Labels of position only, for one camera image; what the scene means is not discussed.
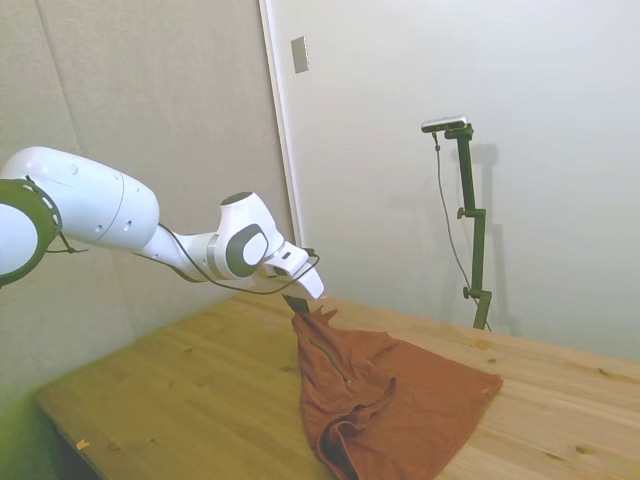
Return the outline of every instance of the door frame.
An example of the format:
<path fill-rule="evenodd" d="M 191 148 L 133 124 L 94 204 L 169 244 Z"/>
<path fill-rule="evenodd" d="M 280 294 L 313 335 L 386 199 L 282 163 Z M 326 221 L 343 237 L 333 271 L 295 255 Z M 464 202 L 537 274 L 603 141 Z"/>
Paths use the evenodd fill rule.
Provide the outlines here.
<path fill-rule="evenodd" d="M 284 176 L 289 197 L 289 208 L 291 210 L 291 222 L 293 224 L 293 235 L 298 246 L 305 246 L 305 235 L 300 212 L 299 188 L 296 183 L 296 170 L 293 159 L 291 145 L 287 137 L 287 116 L 283 103 L 283 92 L 280 88 L 280 72 L 278 64 L 280 60 L 279 52 L 273 42 L 273 18 L 271 16 L 271 0 L 259 0 L 260 17 L 262 19 L 262 31 L 264 32 L 264 43 L 267 53 L 267 63 L 269 65 L 269 76 L 271 77 L 271 91 L 273 94 L 273 104 L 276 113 L 276 123 L 278 125 L 278 136 L 280 137 L 280 150 L 282 151 L 282 163 L 284 166 Z"/>

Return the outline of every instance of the black metal stand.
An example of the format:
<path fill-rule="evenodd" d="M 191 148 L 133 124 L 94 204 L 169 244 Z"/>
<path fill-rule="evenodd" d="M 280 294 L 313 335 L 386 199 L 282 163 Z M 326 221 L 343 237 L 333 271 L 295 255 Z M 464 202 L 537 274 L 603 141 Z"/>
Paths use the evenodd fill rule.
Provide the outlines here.
<path fill-rule="evenodd" d="M 491 305 L 491 292 L 482 289 L 482 278 L 484 272 L 484 237 L 486 228 L 487 211 L 483 208 L 476 208 L 476 198 L 473 188 L 473 170 L 471 168 L 471 150 L 469 142 L 473 138 L 473 127 L 471 124 L 462 128 L 447 130 L 444 132 L 447 140 L 456 140 L 458 143 L 458 157 L 460 160 L 460 177 L 462 180 L 462 195 L 464 198 L 464 208 L 458 210 L 458 219 L 462 217 L 473 218 L 473 261 L 471 267 L 471 290 L 464 287 L 462 294 L 464 298 L 475 298 L 478 300 L 476 317 L 473 321 L 473 328 L 484 330 L 487 324 L 487 315 Z"/>

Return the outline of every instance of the rust-colored shirt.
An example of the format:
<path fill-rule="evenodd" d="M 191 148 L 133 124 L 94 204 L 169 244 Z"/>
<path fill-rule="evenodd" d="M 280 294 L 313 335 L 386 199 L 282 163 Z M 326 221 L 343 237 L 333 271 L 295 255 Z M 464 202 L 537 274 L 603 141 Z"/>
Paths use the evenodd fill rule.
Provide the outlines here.
<path fill-rule="evenodd" d="M 336 313 L 292 320 L 311 447 L 341 480 L 433 479 L 502 379 L 386 333 L 334 329 Z"/>

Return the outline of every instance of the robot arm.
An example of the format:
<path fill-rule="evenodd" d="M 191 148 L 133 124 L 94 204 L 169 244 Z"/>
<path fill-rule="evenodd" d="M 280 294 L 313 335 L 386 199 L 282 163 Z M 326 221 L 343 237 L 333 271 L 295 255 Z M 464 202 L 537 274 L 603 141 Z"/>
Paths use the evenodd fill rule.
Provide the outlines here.
<path fill-rule="evenodd" d="M 309 253 L 284 239 L 255 193 L 233 195 L 221 210 L 217 232 L 179 235 L 159 223 L 156 196 L 137 180 L 83 157 L 27 148 L 0 174 L 0 286 L 35 268 L 63 233 L 149 258 L 192 282 L 251 278 L 256 293 L 289 285 L 290 296 L 322 294 Z"/>

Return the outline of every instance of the black cable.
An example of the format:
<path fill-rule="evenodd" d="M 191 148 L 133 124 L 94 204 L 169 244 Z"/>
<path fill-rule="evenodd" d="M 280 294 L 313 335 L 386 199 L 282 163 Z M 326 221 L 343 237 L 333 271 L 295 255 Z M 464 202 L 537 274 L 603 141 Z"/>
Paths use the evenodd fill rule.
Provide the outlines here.
<path fill-rule="evenodd" d="M 64 245 L 65 245 L 65 247 L 67 247 L 67 249 L 66 250 L 47 250 L 47 253 L 84 253 L 84 252 L 88 252 L 89 251 L 89 249 L 76 250 L 71 245 L 69 245 L 69 242 L 67 241 L 65 236 L 62 234 L 62 232 L 60 232 L 58 235 L 62 239 L 62 243 L 64 243 Z"/>
<path fill-rule="evenodd" d="M 449 244 L 451 245 L 451 250 L 453 250 L 453 256 L 456 259 L 456 263 L 462 272 L 462 276 L 464 277 L 464 281 L 467 284 L 467 288 L 471 290 L 471 284 L 469 283 L 469 277 L 467 277 L 467 272 L 465 272 L 464 267 L 462 266 L 462 262 L 460 261 L 460 257 L 458 257 L 458 250 L 456 249 L 455 244 L 453 243 L 453 235 L 451 234 L 451 222 L 449 221 L 449 210 L 447 209 L 447 202 L 444 199 L 444 191 L 442 189 L 442 175 L 441 175 L 441 165 L 440 165 L 440 144 L 438 143 L 438 134 L 436 132 L 432 132 L 433 140 L 436 142 L 436 158 L 438 159 L 438 189 L 440 190 L 440 199 L 442 200 L 442 208 L 444 209 L 444 218 L 447 221 L 447 234 L 449 235 Z M 471 297 L 471 299 L 475 302 L 476 307 L 478 306 L 478 300 Z M 488 321 L 485 321 L 487 328 L 490 332 L 491 325 L 489 325 Z"/>
<path fill-rule="evenodd" d="M 305 249 L 305 251 L 309 255 L 309 258 L 315 258 L 316 261 L 314 262 L 313 265 L 311 265 L 304 272 L 302 272 L 300 275 L 298 275 L 296 278 L 294 278 L 293 280 L 291 280 L 289 283 L 285 284 L 284 286 L 282 286 L 280 288 L 277 288 L 275 290 L 272 290 L 270 292 L 254 292 L 252 290 L 247 290 L 246 288 L 232 287 L 230 285 L 225 285 L 224 283 L 216 282 L 213 278 L 209 277 L 209 275 L 207 275 L 204 272 L 204 270 L 202 270 L 198 266 L 198 264 L 193 260 L 193 258 L 191 258 L 191 255 L 189 255 L 187 253 L 187 250 L 184 248 L 184 246 L 182 245 L 180 240 L 178 240 L 178 237 L 176 237 L 175 233 L 173 233 L 171 230 L 169 230 L 162 223 L 159 223 L 158 225 L 160 227 L 162 227 L 171 236 L 171 238 L 173 238 L 173 241 L 176 242 L 176 244 L 178 245 L 178 248 L 182 251 L 184 256 L 187 257 L 187 260 L 189 260 L 189 262 L 191 262 L 191 265 L 193 265 L 193 267 L 200 273 L 200 275 L 202 275 L 204 278 L 206 278 L 209 282 L 213 283 L 214 285 L 217 285 L 217 286 L 222 287 L 222 288 L 228 288 L 229 290 L 235 290 L 237 292 L 252 293 L 253 295 L 273 295 L 274 293 L 280 293 L 285 288 L 290 287 L 291 285 L 296 283 L 298 280 L 300 280 L 302 277 L 304 277 L 308 272 L 310 272 L 312 269 L 314 269 L 315 266 L 320 262 L 320 256 L 319 255 L 317 255 L 313 251 L 309 251 L 309 250 Z"/>

